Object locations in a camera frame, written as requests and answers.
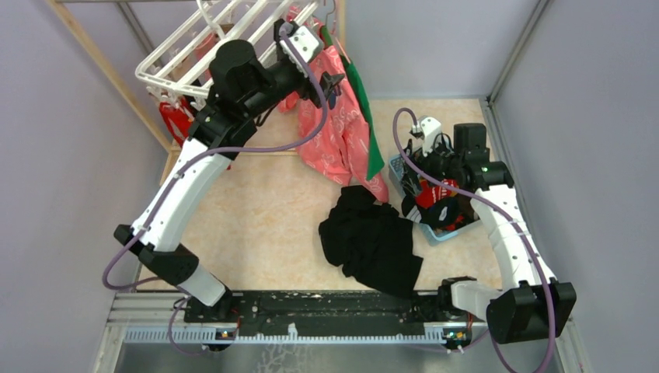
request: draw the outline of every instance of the black cloth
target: black cloth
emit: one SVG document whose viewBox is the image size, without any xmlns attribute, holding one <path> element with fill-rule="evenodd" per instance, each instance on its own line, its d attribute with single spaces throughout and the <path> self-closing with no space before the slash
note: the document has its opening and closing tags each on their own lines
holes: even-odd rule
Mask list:
<svg viewBox="0 0 659 373">
<path fill-rule="evenodd" d="M 373 204 L 363 186 L 346 186 L 318 231 L 325 258 L 346 277 L 383 293 L 411 298 L 423 258 L 412 254 L 413 223 L 390 204 Z"/>
</svg>

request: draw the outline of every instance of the gray wall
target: gray wall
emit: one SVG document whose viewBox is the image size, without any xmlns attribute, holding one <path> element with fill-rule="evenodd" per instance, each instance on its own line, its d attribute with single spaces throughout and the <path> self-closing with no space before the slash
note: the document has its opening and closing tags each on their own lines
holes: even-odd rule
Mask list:
<svg viewBox="0 0 659 373">
<path fill-rule="evenodd" d="M 597 372 L 657 371 L 659 2 L 554 2 L 496 108 Z"/>
<path fill-rule="evenodd" d="M 346 49 L 371 98 L 485 96 L 536 2 L 349 1 Z"/>
<path fill-rule="evenodd" d="M 43 1 L 3 2 L 0 31 L 0 371 L 88 371 L 113 297 L 100 281 L 113 229 L 148 203 L 165 153 Z M 135 268 L 125 260 L 113 280 Z"/>
</svg>

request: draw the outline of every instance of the beige work surface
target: beige work surface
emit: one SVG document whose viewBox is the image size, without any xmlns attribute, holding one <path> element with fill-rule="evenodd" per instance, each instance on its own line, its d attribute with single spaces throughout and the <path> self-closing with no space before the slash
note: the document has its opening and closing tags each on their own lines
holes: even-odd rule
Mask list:
<svg viewBox="0 0 659 373">
<path fill-rule="evenodd" d="M 397 153 L 393 115 L 407 106 L 420 117 L 453 125 L 483 122 L 475 99 L 374 100 L 371 111 L 385 162 Z M 399 136 L 410 138 L 410 117 L 401 116 Z M 287 144 L 298 138 L 297 114 L 274 112 L 250 140 L 252 146 Z M 400 211 L 401 197 L 389 183 L 390 203 Z M 318 225 L 327 218 L 341 186 L 307 166 L 297 155 L 240 155 L 214 183 L 191 218 L 183 244 L 234 290 L 362 290 L 365 286 L 327 263 Z M 438 246 L 429 246 L 419 227 L 413 230 L 414 254 L 424 258 L 416 289 L 437 289 L 446 277 L 469 275 L 500 287 L 496 258 L 482 226 Z M 151 276 L 144 269 L 140 278 Z M 140 289 L 167 289 L 162 281 Z"/>
</svg>

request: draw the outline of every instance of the laundry basket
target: laundry basket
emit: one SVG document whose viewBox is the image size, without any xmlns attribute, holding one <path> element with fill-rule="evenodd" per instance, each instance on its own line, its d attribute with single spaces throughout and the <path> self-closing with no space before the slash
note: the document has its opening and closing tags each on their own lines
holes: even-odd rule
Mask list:
<svg viewBox="0 0 659 373">
<path fill-rule="evenodd" d="M 400 183 L 400 180 L 403 178 L 403 164 L 405 161 L 403 158 L 398 155 L 394 155 L 392 158 L 389 159 L 389 179 L 391 180 L 393 186 L 398 190 L 398 193 L 402 196 L 405 197 L 405 192 L 403 191 L 403 185 Z M 460 229 L 456 229 L 453 232 L 439 232 L 436 233 L 429 225 L 427 224 L 419 224 L 422 233 L 426 237 L 426 240 L 431 246 L 438 245 L 441 242 L 444 242 L 448 239 L 452 239 L 453 237 L 456 237 L 457 235 L 464 233 L 471 228 L 474 228 L 480 224 L 480 220 L 474 221 L 471 224 L 467 224 L 464 227 Z"/>
</svg>

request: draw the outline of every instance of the pink patterned fabric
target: pink patterned fabric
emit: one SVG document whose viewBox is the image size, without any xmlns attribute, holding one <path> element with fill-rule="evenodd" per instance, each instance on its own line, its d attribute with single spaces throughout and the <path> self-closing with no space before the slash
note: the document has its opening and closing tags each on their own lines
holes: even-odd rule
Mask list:
<svg viewBox="0 0 659 373">
<path fill-rule="evenodd" d="M 341 58 L 334 47 L 325 49 L 310 66 L 318 79 L 324 71 L 332 75 L 345 74 Z M 293 109 L 298 98 L 297 93 L 291 94 L 279 104 L 279 110 L 284 112 Z M 322 112 L 311 101 L 300 101 L 298 132 L 301 137 L 313 131 L 320 122 Z M 329 111 L 325 127 L 297 150 L 307 165 L 330 180 L 348 185 L 354 176 L 378 200 L 387 202 L 389 190 L 382 175 L 366 180 L 369 141 L 368 123 L 361 115 L 359 102 L 350 83 L 344 78 L 340 83 L 340 95 L 334 108 Z"/>
</svg>

